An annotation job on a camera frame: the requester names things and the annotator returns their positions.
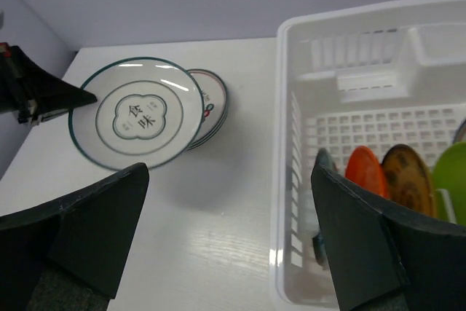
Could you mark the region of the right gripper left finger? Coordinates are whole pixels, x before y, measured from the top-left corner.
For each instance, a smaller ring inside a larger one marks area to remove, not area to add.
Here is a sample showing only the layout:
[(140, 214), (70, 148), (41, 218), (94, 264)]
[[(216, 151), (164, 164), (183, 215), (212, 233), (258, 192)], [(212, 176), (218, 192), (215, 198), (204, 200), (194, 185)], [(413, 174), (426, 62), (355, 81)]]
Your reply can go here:
[(2, 310), (107, 310), (149, 186), (139, 162), (1, 217)]

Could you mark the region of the blue patterned small plate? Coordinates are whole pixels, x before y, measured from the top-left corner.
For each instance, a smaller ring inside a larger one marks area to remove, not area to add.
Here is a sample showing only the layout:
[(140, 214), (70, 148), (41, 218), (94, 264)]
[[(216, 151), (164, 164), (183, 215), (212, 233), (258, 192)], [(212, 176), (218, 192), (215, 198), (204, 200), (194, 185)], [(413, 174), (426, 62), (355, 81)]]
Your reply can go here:
[[(314, 204), (316, 207), (316, 216), (318, 219), (318, 223), (320, 223), (320, 214), (318, 210), (320, 208), (320, 204), (323, 201), (324, 196), (327, 195), (327, 191), (323, 186), (322, 178), (320, 177), (321, 173), (319, 172), (319, 169), (321, 168), (331, 169), (333, 171), (336, 171), (337, 173), (339, 172), (336, 163), (333, 160), (333, 157), (331, 156), (331, 153), (326, 148), (320, 148), (318, 150), (311, 175), (312, 194), (314, 197)], [(329, 270), (328, 257), (325, 250), (321, 225), (319, 225), (318, 233), (312, 238), (312, 247), (314, 250), (316, 262), (324, 270)]]

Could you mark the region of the white plate green quatrefoil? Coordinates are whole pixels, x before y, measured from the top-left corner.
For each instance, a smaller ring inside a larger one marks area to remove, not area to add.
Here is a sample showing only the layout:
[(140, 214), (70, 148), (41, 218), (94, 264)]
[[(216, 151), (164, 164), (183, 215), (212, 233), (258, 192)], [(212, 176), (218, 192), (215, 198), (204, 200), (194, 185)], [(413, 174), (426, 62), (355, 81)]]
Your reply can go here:
[(204, 113), (199, 84), (169, 60), (133, 57), (97, 70), (82, 84), (97, 98), (71, 111), (73, 144), (89, 161), (107, 170), (137, 162), (154, 169), (187, 150)]

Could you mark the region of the orange plastic plate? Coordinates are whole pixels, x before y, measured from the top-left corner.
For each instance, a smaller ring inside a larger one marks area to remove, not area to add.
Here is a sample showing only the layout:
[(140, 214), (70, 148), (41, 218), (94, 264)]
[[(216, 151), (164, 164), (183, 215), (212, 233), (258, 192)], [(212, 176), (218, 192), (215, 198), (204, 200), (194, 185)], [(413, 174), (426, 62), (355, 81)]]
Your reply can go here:
[(358, 186), (390, 199), (387, 179), (376, 155), (367, 146), (358, 146), (350, 155), (345, 178)]

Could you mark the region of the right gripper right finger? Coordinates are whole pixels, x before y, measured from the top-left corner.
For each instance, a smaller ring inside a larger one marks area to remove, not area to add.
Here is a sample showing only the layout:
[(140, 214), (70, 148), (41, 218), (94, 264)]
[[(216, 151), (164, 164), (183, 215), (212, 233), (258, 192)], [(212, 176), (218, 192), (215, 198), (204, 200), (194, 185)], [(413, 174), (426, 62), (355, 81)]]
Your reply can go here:
[(340, 310), (464, 310), (465, 228), (321, 168), (319, 214)]

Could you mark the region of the green plastic plate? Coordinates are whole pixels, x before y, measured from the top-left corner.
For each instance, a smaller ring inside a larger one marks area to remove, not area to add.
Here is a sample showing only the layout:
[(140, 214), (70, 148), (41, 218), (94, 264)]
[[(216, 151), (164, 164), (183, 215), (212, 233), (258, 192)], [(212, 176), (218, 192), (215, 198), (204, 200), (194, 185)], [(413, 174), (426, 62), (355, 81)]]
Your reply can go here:
[(436, 189), (449, 193), (457, 223), (465, 226), (465, 142), (455, 143), (442, 153), (433, 180)]

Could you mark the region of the brown yellow patterned plate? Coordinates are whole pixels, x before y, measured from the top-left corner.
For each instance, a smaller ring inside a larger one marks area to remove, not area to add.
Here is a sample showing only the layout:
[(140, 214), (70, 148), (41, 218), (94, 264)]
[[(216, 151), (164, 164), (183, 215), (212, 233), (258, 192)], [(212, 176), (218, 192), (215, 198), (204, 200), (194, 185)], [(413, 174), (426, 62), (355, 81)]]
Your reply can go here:
[(437, 217), (430, 169), (414, 149), (406, 144), (393, 146), (382, 160), (382, 170), (393, 202)]

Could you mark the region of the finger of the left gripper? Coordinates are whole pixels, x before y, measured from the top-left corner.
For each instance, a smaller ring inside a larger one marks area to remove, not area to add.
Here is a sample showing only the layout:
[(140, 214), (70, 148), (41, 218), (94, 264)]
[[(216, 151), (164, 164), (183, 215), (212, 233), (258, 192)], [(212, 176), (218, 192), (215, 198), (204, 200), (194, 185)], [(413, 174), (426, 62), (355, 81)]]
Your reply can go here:
[(36, 101), (34, 124), (50, 121), (97, 101), (91, 92), (64, 82), (36, 65), (19, 46), (10, 47), (23, 72), (28, 94)]

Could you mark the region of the white plate red characters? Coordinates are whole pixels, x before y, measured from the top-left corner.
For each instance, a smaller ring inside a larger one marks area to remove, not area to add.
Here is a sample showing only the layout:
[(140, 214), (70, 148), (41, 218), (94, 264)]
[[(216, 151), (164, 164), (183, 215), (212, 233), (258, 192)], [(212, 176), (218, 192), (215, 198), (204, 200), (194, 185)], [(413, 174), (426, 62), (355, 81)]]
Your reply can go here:
[(188, 72), (199, 85), (204, 101), (200, 129), (188, 147), (192, 150), (209, 141), (223, 126), (229, 111), (229, 93), (218, 74), (202, 68), (191, 68)]

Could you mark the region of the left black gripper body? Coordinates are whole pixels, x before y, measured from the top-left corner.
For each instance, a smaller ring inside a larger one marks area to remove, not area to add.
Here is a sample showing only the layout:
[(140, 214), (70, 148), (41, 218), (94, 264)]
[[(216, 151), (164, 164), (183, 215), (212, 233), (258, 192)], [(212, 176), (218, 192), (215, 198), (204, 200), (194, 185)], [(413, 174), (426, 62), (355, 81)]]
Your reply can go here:
[(36, 101), (32, 99), (23, 81), (23, 72), (12, 48), (1, 43), (1, 114), (12, 112), (19, 124), (32, 125)]

